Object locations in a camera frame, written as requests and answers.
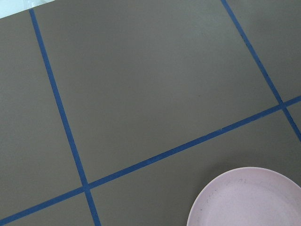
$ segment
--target round plate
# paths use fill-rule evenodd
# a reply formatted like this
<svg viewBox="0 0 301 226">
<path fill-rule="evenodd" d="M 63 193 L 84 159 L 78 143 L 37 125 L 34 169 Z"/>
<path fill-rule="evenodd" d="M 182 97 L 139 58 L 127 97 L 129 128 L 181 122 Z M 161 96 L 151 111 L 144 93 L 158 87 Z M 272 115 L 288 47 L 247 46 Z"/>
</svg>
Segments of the round plate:
<svg viewBox="0 0 301 226">
<path fill-rule="evenodd" d="M 201 191 L 187 226 L 301 226 L 301 188 L 269 169 L 233 169 Z"/>
</svg>

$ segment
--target blue tape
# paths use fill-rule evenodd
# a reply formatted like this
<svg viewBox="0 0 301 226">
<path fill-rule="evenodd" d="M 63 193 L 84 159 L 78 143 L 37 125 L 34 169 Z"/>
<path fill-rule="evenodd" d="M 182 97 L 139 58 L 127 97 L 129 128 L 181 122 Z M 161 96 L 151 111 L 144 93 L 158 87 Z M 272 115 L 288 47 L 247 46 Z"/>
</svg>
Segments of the blue tape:
<svg viewBox="0 0 301 226">
<path fill-rule="evenodd" d="M 58 88 L 56 85 L 56 81 L 55 81 L 55 78 L 54 78 L 54 75 L 53 75 L 53 72 L 51 69 L 50 61 L 48 59 L 48 55 L 47 55 L 46 48 L 45 48 L 45 45 L 43 42 L 43 38 L 42 38 L 40 29 L 39 29 L 39 24 L 38 24 L 37 18 L 35 16 L 33 9 L 30 9 L 29 13 L 30 13 L 30 16 L 32 19 L 32 25 L 33 25 L 33 28 L 34 28 L 34 31 L 35 31 L 35 34 L 36 34 L 36 37 L 37 37 L 37 40 L 39 43 L 40 51 L 41 51 L 41 54 L 42 54 L 42 57 L 44 60 L 44 64 L 46 67 L 46 71 L 47 71 L 47 74 L 49 77 L 50 85 L 51 85 L 53 94 L 55 96 L 56 105 L 57 105 L 58 111 L 59 111 L 61 119 L 62 119 L 62 123 L 63 123 L 64 129 L 65 129 L 65 133 L 67 135 L 67 139 L 68 139 L 68 142 L 70 145 L 70 149 L 72 151 L 72 155 L 73 155 L 73 158 L 74 158 L 74 161 L 76 164 L 77 171 L 79 173 L 81 183 L 82 183 L 84 191 L 85 191 L 85 195 L 87 198 L 87 202 L 88 202 L 88 205 L 90 208 L 90 212 L 91 212 L 94 224 L 96 226 L 101 226 L 100 219 L 97 214 L 97 210 L 96 210 L 91 192 L 87 186 L 88 185 L 87 177 L 85 175 L 84 168 L 83 168 L 83 165 L 82 165 L 80 157 L 79 157 L 79 152 L 76 148 L 74 138 L 73 138 L 73 135 L 72 135 L 72 132 L 71 132 L 68 120 L 67 120 L 66 112 L 64 110 L 63 103 L 62 103 L 62 100 L 61 100 L 61 97 L 60 97 L 60 94 L 59 94 L 59 91 L 58 91 Z"/>
<path fill-rule="evenodd" d="M 248 117 L 246 119 L 243 119 L 241 121 L 235 122 L 235 123 L 233 123 L 233 124 L 231 124 L 229 126 L 226 126 L 226 127 L 222 128 L 222 129 L 219 129 L 219 130 L 216 130 L 216 131 L 214 131 L 212 133 L 209 133 L 209 134 L 207 134 L 207 135 L 205 135 L 203 137 L 200 137 L 198 139 L 192 140 L 192 141 L 190 141 L 190 142 L 188 142 L 188 143 L 186 143 L 184 145 L 178 146 L 178 147 L 176 147 L 174 149 L 171 149 L 171 150 L 169 150 L 167 152 L 164 152 L 162 154 L 156 155 L 156 156 L 154 156 L 154 157 L 152 157 L 150 159 L 144 160 L 144 161 L 139 162 L 139 163 L 137 163 L 137 164 L 135 164 L 133 166 L 127 167 L 127 168 L 122 169 L 122 170 L 120 170 L 118 172 L 115 172 L 115 173 L 110 174 L 110 175 L 108 175 L 106 177 L 103 177 L 103 178 L 101 178 L 99 180 L 96 180 L 96 181 L 88 184 L 89 189 L 92 189 L 92 188 L 95 188 L 97 186 L 103 185 L 103 184 L 105 184 L 105 183 L 107 183 L 109 181 L 112 181 L 112 180 L 117 179 L 119 177 L 122 177 L 122 176 L 124 176 L 124 175 L 126 175 L 128 173 L 131 173 L 131 172 L 136 171 L 138 169 L 141 169 L 141 168 L 143 168 L 145 166 L 153 164 L 153 163 L 155 163 L 155 162 L 157 162 L 159 160 L 162 160 L 164 158 L 167 158 L 167 157 L 169 157 L 169 156 L 171 156 L 173 154 L 176 154 L 178 152 L 186 150 L 189 147 L 193 147 L 193 146 L 198 145 L 200 143 L 203 143 L 203 142 L 205 142 L 207 140 L 210 140 L 210 139 L 212 139 L 214 137 L 217 137 L 217 136 L 219 136 L 221 134 L 224 134 L 224 133 L 227 133 L 227 132 L 229 132 L 231 130 L 237 129 L 237 128 L 241 127 L 241 126 L 244 126 L 244 125 L 246 125 L 248 123 L 251 123 L 252 121 L 255 121 L 257 119 L 260 119 L 262 117 L 265 117 L 267 115 L 275 113 L 275 112 L 281 110 L 282 108 L 291 106 L 291 105 L 296 104 L 298 102 L 301 102 L 301 96 L 298 96 L 298 97 L 295 97 L 295 98 L 293 98 L 291 100 L 288 100 L 287 102 L 284 102 L 283 105 L 277 105 L 277 106 L 274 106 L 272 108 L 269 108 L 269 109 L 267 109 L 265 111 L 262 111 L 262 112 L 260 112 L 258 114 L 252 115 L 252 116 L 250 116 L 250 117 Z M 60 196 L 58 196 L 56 198 L 53 198 L 53 199 L 48 200 L 46 202 L 43 202 L 43 203 L 41 203 L 39 205 L 36 205 L 34 207 L 30 207 L 30 208 L 28 208 L 26 210 L 23 210 L 23 211 L 21 211 L 19 213 L 16 213 L 16 214 L 14 214 L 14 215 L 12 215 L 10 217 L 4 218 L 4 219 L 0 220 L 0 225 L 1 226 L 5 225 L 5 224 L 10 223 L 10 222 L 12 222 L 14 220 L 17 220 L 19 218 L 22 218 L 22 217 L 25 217 L 25 216 L 30 215 L 32 213 L 35 213 L 35 212 L 37 212 L 39 210 L 42 210 L 42 209 L 44 209 L 44 208 L 46 208 L 48 206 L 54 205 L 54 204 L 56 204 L 58 202 L 61 202 L 61 201 L 66 200 L 66 199 L 69 199 L 69 198 L 71 198 L 71 197 L 73 197 L 75 195 L 78 195 L 80 193 L 83 193 L 83 192 L 84 192 L 84 188 L 83 187 L 77 188 L 75 190 L 72 190 L 70 192 L 62 194 L 62 195 L 60 195 Z"/>
<path fill-rule="evenodd" d="M 236 16 L 234 15 L 232 9 L 230 8 L 229 4 L 227 3 L 226 0 L 221 0 L 223 6 L 225 7 L 226 11 L 228 12 L 231 20 L 233 21 L 234 25 L 236 26 L 240 36 L 242 37 L 242 39 L 244 40 L 246 46 L 249 49 L 249 52 L 251 53 L 254 61 L 256 62 L 257 66 L 259 67 L 265 81 L 267 82 L 269 88 L 272 90 L 276 100 L 278 101 L 278 103 L 281 105 L 283 103 L 281 96 L 279 95 L 275 85 L 273 84 L 271 78 L 269 77 L 265 67 L 263 66 L 262 62 L 260 61 L 257 53 L 255 52 L 253 46 L 251 45 L 251 42 L 249 41 L 248 37 L 246 36 L 244 30 L 242 29 L 240 23 L 238 22 L 238 20 L 236 19 Z M 301 132 L 298 129 L 296 123 L 293 121 L 293 118 L 291 116 L 291 114 L 289 113 L 289 111 L 286 108 L 283 108 L 283 112 L 287 118 L 287 120 L 289 121 L 290 125 L 292 126 L 297 138 L 300 140 L 301 142 Z"/>
</svg>

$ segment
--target dish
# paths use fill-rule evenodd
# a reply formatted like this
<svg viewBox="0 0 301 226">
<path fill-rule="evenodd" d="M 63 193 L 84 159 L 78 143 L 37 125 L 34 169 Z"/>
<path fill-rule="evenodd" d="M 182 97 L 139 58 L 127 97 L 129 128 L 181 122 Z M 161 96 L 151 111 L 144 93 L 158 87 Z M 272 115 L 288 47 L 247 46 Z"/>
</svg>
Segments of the dish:
<svg viewBox="0 0 301 226">
<path fill-rule="evenodd" d="M 301 226 L 301 188 L 269 169 L 233 169 L 201 191 L 187 226 Z"/>
</svg>

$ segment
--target blue tape strip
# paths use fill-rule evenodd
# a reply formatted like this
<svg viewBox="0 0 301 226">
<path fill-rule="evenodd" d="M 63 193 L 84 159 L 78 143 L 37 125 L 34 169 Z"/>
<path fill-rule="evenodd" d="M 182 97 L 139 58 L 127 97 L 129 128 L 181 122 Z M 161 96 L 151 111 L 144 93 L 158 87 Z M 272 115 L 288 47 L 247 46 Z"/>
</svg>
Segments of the blue tape strip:
<svg viewBox="0 0 301 226">
<path fill-rule="evenodd" d="M 242 29 L 240 23 L 238 22 L 236 16 L 234 15 L 232 9 L 230 8 L 229 4 L 227 3 L 226 0 L 221 0 L 223 6 L 225 7 L 226 11 L 228 12 L 231 20 L 233 21 L 234 25 L 236 26 L 240 36 L 242 37 L 242 39 L 244 40 L 246 46 L 248 47 L 253 59 L 255 60 L 257 66 L 259 67 L 265 81 L 267 82 L 269 88 L 272 90 L 276 100 L 278 101 L 278 103 L 281 105 L 283 103 L 282 99 L 281 99 L 281 96 L 279 95 L 275 85 L 273 84 L 271 78 L 269 77 L 265 67 L 263 66 L 262 62 L 260 61 L 257 53 L 255 52 L 253 46 L 251 45 L 249 39 L 247 38 L 244 30 Z M 295 134 L 297 135 L 298 139 L 300 140 L 301 142 L 301 132 L 300 130 L 298 129 L 296 123 L 293 121 L 293 118 L 291 116 L 291 114 L 289 113 L 289 111 L 286 109 L 286 108 L 283 108 L 283 112 L 287 118 L 287 120 L 289 121 L 290 125 L 292 126 Z"/>
<path fill-rule="evenodd" d="M 19 212 L 19 213 L 16 213 L 16 214 L 11 215 L 11 216 L 9 216 L 7 218 L 4 218 L 4 219 L 0 220 L 0 225 L 2 226 L 2 225 L 5 225 L 5 224 L 8 224 L 8 223 L 10 223 L 12 221 L 18 220 L 18 219 L 20 219 L 22 217 L 25 217 L 25 216 L 28 216 L 28 215 L 30 215 L 32 213 L 35 213 L 35 212 L 37 212 L 39 210 L 42 210 L 42 209 L 44 209 L 46 207 L 52 206 L 52 205 L 57 204 L 57 203 L 59 203 L 61 201 L 64 201 L 64 200 L 69 199 L 71 197 L 74 197 L 74 196 L 76 196 L 76 195 L 78 195 L 80 193 L 83 193 L 83 192 L 84 192 L 84 190 L 83 190 L 82 187 L 74 189 L 74 190 L 69 191 L 69 192 L 67 192 L 65 194 L 62 194 L 62 195 L 60 195 L 60 196 L 58 196 L 56 198 L 50 199 L 50 200 L 48 200 L 46 202 L 42 202 L 41 204 L 38 204 L 38 205 L 33 206 L 33 207 L 30 207 L 30 208 L 28 208 L 26 210 L 23 210 L 23 211 Z"/>
<path fill-rule="evenodd" d="M 224 127 L 222 129 L 216 130 L 216 131 L 214 131 L 212 133 L 209 133 L 208 135 L 205 135 L 205 136 L 200 137 L 198 139 L 195 139 L 193 141 L 190 141 L 190 142 L 188 142 L 188 143 L 186 143 L 184 145 L 178 146 L 178 147 L 176 147 L 174 149 L 171 149 L 171 150 L 169 150 L 167 152 L 164 152 L 162 154 L 156 155 L 153 158 L 144 160 L 144 161 L 142 161 L 140 163 L 137 163 L 137 164 L 135 164 L 133 166 L 127 167 L 125 169 L 122 169 L 122 170 L 120 170 L 120 171 L 118 171 L 116 173 L 110 174 L 110 175 L 108 175 L 106 177 L 103 177 L 102 179 L 99 179 L 99 180 L 96 180 L 96 181 L 90 183 L 88 186 L 89 186 L 90 189 L 92 189 L 92 188 L 95 188 L 97 186 L 103 185 L 103 184 L 105 184 L 105 183 L 107 183 L 109 181 L 117 179 L 117 178 L 119 178 L 121 176 L 124 176 L 124 175 L 130 173 L 130 172 L 133 172 L 133 171 L 136 171 L 138 169 L 141 169 L 141 168 L 143 168 L 145 166 L 148 166 L 148 165 L 150 165 L 152 163 L 155 163 L 155 162 L 157 162 L 159 160 L 167 158 L 168 156 L 171 156 L 171 155 L 173 155 L 175 153 L 178 153 L 180 151 L 186 150 L 189 147 L 193 147 L 194 145 L 198 145 L 200 143 L 203 143 L 203 142 L 205 142 L 207 140 L 210 140 L 210 139 L 212 139 L 214 137 L 217 137 L 217 136 L 219 136 L 221 134 L 227 133 L 227 132 L 229 132 L 229 131 L 231 131 L 233 129 L 237 129 L 238 127 L 244 126 L 244 125 L 246 125 L 246 124 L 248 124 L 248 123 L 250 123 L 252 121 L 255 121 L 257 119 L 265 117 L 265 116 L 267 116 L 269 114 L 275 113 L 275 112 L 281 110 L 284 107 L 291 106 L 291 105 L 296 104 L 298 102 L 301 102 L 301 96 L 295 97 L 295 98 L 293 98 L 293 99 L 291 99 L 291 100 L 289 100 L 287 102 L 284 102 L 283 105 L 274 106 L 274 107 L 269 108 L 269 109 L 267 109 L 265 111 L 262 111 L 262 112 L 260 112 L 258 114 L 250 116 L 250 117 L 248 117 L 246 119 L 243 119 L 241 121 L 235 122 L 232 125 L 229 125 L 229 126 Z M 14 220 L 17 220 L 19 218 L 22 218 L 22 217 L 25 217 L 25 216 L 30 215 L 32 213 L 35 213 L 35 212 L 37 212 L 39 210 L 42 210 L 42 209 L 44 209 L 44 208 L 46 208 L 48 206 L 54 205 L 54 204 L 56 204 L 58 202 L 61 202 L 61 201 L 66 200 L 66 199 L 69 199 L 69 198 L 71 198 L 71 197 L 73 197 L 75 195 L 78 195 L 78 194 L 80 194 L 82 192 L 84 192 L 84 188 L 83 187 L 77 188 L 77 189 L 72 190 L 70 192 L 67 192 L 67 193 L 65 193 L 63 195 L 60 195 L 60 196 L 56 197 L 56 198 L 53 198 L 53 199 L 48 200 L 46 202 L 43 202 L 43 203 L 41 203 L 39 205 L 36 205 L 34 207 L 30 207 L 30 208 L 28 208 L 26 210 L 23 210 L 23 211 L 21 211 L 19 213 L 16 213 L 16 214 L 12 215 L 12 216 L 4 218 L 4 219 L 0 220 L 0 225 L 1 226 L 5 225 L 5 224 L 10 223 L 10 222 L 12 222 Z"/>
<path fill-rule="evenodd" d="M 38 43 L 39 43 L 39 47 L 40 47 L 41 54 L 42 54 L 42 57 L 43 57 L 43 60 L 44 60 L 46 71 L 47 71 L 49 81 L 50 81 L 50 84 L 51 84 L 51 88 L 52 88 L 53 94 L 55 96 L 55 101 L 56 101 L 56 104 L 57 104 L 57 108 L 58 108 L 58 111 L 60 113 L 60 116 L 61 116 L 61 119 L 62 119 L 62 122 L 63 122 L 63 126 L 64 126 L 64 129 L 65 129 L 66 135 L 67 135 L 67 139 L 68 139 L 68 142 L 69 142 L 69 145 L 70 145 L 70 149 L 72 151 L 72 155 L 73 155 L 73 158 L 74 158 L 74 161 L 75 161 L 75 164 L 76 164 L 77 171 L 79 173 L 81 183 L 82 183 L 84 191 L 85 191 L 85 195 L 86 195 L 86 198 L 87 198 L 87 202 L 88 202 L 88 205 L 89 205 L 89 208 L 90 208 L 90 212 L 91 212 L 94 224 L 96 226 L 101 226 L 100 219 L 99 219 L 99 216 L 97 214 L 97 210 L 96 210 L 91 192 L 88 188 L 87 177 L 85 175 L 84 168 L 82 166 L 82 163 L 81 163 L 81 160 L 80 160 L 80 157 L 79 157 L 79 152 L 76 148 L 74 138 L 73 138 L 73 135 L 72 135 L 72 132 L 71 132 L 68 120 L 67 120 L 66 112 L 64 110 L 63 103 L 62 103 L 62 100 L 61 100 L 61 97 L 60 97 L 60 94 L 59 94 L 59 91 L 58 91 L 58 88 L 57 88 L 57 85 L 56 85 L 56 81 L 55 81 L 55 78 L 54 78 L 54 75 L 53 75 L 53 72 L 52 72 L 52 69 L 51 69 L 50 61 L 48 59 L 46 48 L 45 48 L 44 42 L 43 42 L 43 38 L 42 38 L 42 35 L 40 33 L 37 18 L 35 16 L 35 13 L 34 13 L 33 9 L 30 9 L 29 13 L 30 13 L 30 16 L 31 16 L 31 19 L 32 19 L 32 25 L 33 25 L 34 31 L 36 33 L 36 37 L 37 37 L 37 40 L 38 40 Z"/>
</svg>

